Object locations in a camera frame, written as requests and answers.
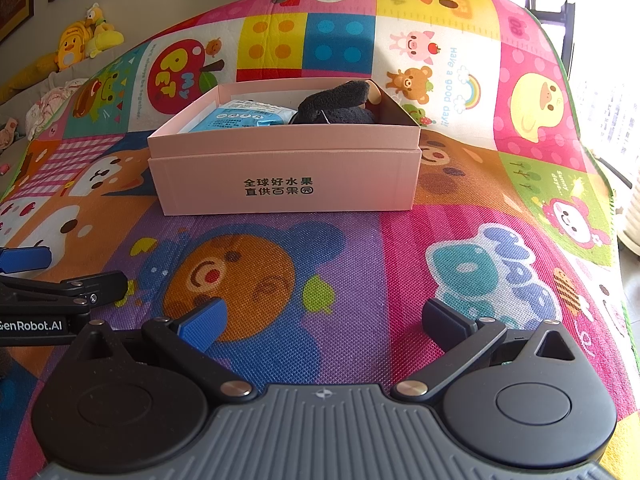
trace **orange dot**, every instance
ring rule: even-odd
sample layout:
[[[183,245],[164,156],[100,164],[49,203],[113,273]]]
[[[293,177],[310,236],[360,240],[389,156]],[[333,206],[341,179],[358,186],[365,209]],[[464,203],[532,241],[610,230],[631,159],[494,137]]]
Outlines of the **orange dot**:
[[[275,51],[276,57],[285,59],[291,55],[291,47],[289,45],[278,45]]]
[[[278,28],[282,32],[289,32],[290,30],[293,30],[294,26],[295,26],[295,23],[293,23],[291,20],[284,20],[283,22],[280,22],[280,24],[278,25]]]
[[[261,45],[256,44],[249,49],[249,56],[254,59],[262,57],[262,54],[264,54],[264,48]]]
[[[254,32],[264,32],[269,28],[267,22],[258,22],[254,25]]]

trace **yellow square with orange dots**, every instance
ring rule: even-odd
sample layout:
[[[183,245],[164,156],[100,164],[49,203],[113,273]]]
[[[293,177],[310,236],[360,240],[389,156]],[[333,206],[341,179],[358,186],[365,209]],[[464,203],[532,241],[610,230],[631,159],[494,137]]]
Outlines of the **yellow square with orange dots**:
[[[249,16],[238,44],[238,69],[302,68],[306,12]]]
[[[378,0],[378,16],[457,28],[500,40],[500,25],[491,0]]]

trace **silver screw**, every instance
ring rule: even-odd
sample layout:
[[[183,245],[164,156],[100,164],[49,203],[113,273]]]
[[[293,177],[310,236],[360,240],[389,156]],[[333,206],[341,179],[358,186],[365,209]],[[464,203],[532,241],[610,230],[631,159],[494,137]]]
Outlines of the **silver screw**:
[[[420,397],[429,391],[429,387],[422,381],[402,381],[396,384],[396,391],[407,397]]]
[[[253,391],[253,387],[245,381],[227,381],[222,383],[220,391],[227,397],[244,397]]]

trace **yellow pillow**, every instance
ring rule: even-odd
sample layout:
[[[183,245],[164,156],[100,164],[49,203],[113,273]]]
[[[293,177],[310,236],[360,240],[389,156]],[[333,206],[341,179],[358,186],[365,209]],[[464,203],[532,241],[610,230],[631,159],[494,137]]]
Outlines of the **yellow pillow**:
[[[26,90],[45,80],[51,72],[57,72],[58,66],[54,60],[55,57],[55,52],[39,57],[3,84],[0,87],[0,105],[20,93],[21,90]]]

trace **gray ribbed plate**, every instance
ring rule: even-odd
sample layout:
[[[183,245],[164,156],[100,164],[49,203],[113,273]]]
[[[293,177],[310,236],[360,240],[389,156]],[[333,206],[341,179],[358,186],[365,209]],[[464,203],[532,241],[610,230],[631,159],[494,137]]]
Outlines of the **gray ribbed plate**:
[[[38,476],[91,477],[57,464]],[[395,402],[376,384],[269,386],[252,402],[220,408],[202,436],[174,459],[117,478],[613,480],[593,463],[534,474],[481,462],[447,438],[429,408]]]

